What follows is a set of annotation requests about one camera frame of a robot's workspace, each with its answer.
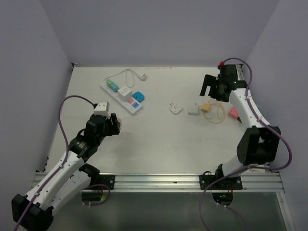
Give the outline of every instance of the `yellow cable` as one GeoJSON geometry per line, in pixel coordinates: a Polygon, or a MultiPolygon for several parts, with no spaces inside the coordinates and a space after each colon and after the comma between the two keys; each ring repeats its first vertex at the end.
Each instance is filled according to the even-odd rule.
{"type": "Polygon", "coordinates": [[[224,108],[224,106],[221,102],[217,102],[217,101],[215,101],[214,103],[211,103],[211,105],[217,106],[217,118],[220,119],[220,121],[218,121],[218,122],[212,121],[211,119],[206,117],[205,112],[203,112],[203,116],[204,116],[205,119],[207,119],[208,122],[210,122],[212,124],[220,124],[222,121],[225,120],[225,117],[226,117],[225,108],[224,108]],[[222,110],[222,117],[219,117],[219,109],[220,108],[222,110]]]}

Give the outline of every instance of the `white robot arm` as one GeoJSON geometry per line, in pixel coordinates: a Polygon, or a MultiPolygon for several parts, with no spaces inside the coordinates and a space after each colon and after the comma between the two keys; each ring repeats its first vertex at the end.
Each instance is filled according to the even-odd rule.
{"type": "MultiPolygon", "coordinates": [[[[206,87],[209,86],[208,95],[211,98],[230,102],[235,107],[246,131],[237,146],[236,156],[227,163],[218,166],[215,172],[216,180],[243,168],[243,166],[262,165],[274,161],[279,144],[279,137],[260,123],[262,120],[262,123],[270,126],[258,110],[250,90],[246,89],[246,81],[238,80],[236,65],[221,63],[218,69],[220,74],[217,77],[205,76],[200,96],[205,95],[206,87]]],[[[271,126],[271,128],[277,133],[281,133],[278,127],[271,126]]]]}
{"type": "Polygon", "coordinates": [[[99,177],[99,170],[85,163],[106,136],[120,133],[120,126],[116,114],[109,115],[108,102],[95,104],[86,128],[71,140],[69,150],[57,165],[25,196],[18,194],[13,198],[17,227],[20,224],[29,231],[47,230],[59,209],[99,177]]]}

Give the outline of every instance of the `white adapter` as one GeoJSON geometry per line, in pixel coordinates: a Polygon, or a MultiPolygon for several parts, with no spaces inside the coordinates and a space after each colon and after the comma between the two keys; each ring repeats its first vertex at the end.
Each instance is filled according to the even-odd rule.
{"type": "Polygon", "coordinates": [[[199,108],[196,103],[194,105],[188,106],[188,114],[191,116],[199,115],[199,108]]]}
{"type": "Polygon", "coordinates": [[[107,101],[98,102],[93,112],[95,115],[105,116],[107,119],[109,119],[109,103],[107,101]]]}
{"type": "Polygon", "coordinates": [[[181,110],[183,109],[182,106],[178,105],[177,103],[171,103],[170,104],[170,111],[173,113],[173,114],[177,114],[179,113],[181,110]]]}
{"type": "Polygon", "coordinates": [[[119,98],[124,101],[127,102],[129,99],[131,99],[133,97],[133,94],[131,92],[131,89],[129,89],[127,86],[123,86],[121,87],[117,93],[119,94],[119,98]]]}

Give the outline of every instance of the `power strip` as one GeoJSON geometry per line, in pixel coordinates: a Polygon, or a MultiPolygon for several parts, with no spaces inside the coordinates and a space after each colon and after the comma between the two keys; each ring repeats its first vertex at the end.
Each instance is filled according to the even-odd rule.
{"type": "Polygon", "coordinates": [[[114,92],[110,87],[108,87],[106,81],[101,83],[101,88],[104,91],[106,91],[112,98],[114,98],[120,105],[122,105],[122,107],[124,107],[133,116],[140,113],[140,110],[142,109],[142,104],[139,103],[134,98],[129,99],[127,102],[122,101],[119,98],[118,93],[114,92]]]}

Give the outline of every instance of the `white cable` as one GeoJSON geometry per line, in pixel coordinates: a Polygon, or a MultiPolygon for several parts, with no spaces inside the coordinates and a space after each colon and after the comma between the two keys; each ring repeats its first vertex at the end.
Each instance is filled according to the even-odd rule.
{"type": "Polygon", "coordinates": [[[133,69],[131,69],[131,68],[127,68],[127,69],[125,69],[125,70],[123,70],[123,71],[121,71],[120,73],[118,73],[118,74],[116,74],[116,75],[113,75],[113,76],[109,76],[109,77],[107,77],[107,78],[105,78],[105,80],[107,80],[107,79],[109,79],[109,78],[112,78],[112,77],[115,77],[115,76],[118,76],[118,75],[120,75],[120,74],[122,74],[123,72],[125,72],[125,84],[126,84],[126,86],[128,86],[129,88],[132,88],[132,87],[134,87],[135,86],[135,84],[136,84],[136,81],[135,81],[135,77],[134,77],[134,75],[135,76],[137,76],[138,77],[138,79],[140,79],[140,80],[145,80],[145,78],[146,78],[146,75],[143,75],[143,76],[139,76],[133,69]],[[132,78],[132,81],[133,81],[133,84],[132,85],[128,85],[128,76],[127,76],[127,71],[129,71],[130,73],[131,73],[131,78],[132,78]]]}

